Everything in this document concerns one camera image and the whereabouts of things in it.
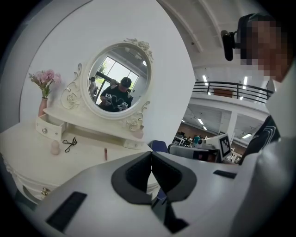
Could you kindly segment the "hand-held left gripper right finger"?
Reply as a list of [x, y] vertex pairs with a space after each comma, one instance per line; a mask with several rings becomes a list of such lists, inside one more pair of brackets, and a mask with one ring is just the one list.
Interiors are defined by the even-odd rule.
[[195, 173], [197, 182], [183, 201], [156, 198], [152, 210], [177, 237], [266, 237], [279, 233], [294, 211], [296, 140], [281, 138], [241, 166], [161, 153]]

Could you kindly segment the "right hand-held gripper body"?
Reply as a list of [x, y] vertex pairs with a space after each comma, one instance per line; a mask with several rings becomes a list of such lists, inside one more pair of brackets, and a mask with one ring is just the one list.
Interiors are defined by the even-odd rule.
[[168, 152], [172, 155], [206, 161], [221, 163], [231, 155], [231, 145], [228, 134], [222, 134], [206, 139], [199, 139], [193, 147], [169, 145]]

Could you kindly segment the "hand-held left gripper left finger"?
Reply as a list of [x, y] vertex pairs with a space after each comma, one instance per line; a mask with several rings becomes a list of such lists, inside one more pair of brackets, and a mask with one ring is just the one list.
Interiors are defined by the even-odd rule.
[[64, 237], [167, 237], [187, 223], [170, 205], [164, 220], [147, 193], [151, 152], [87, 168], [52, 191], [35, 217]]

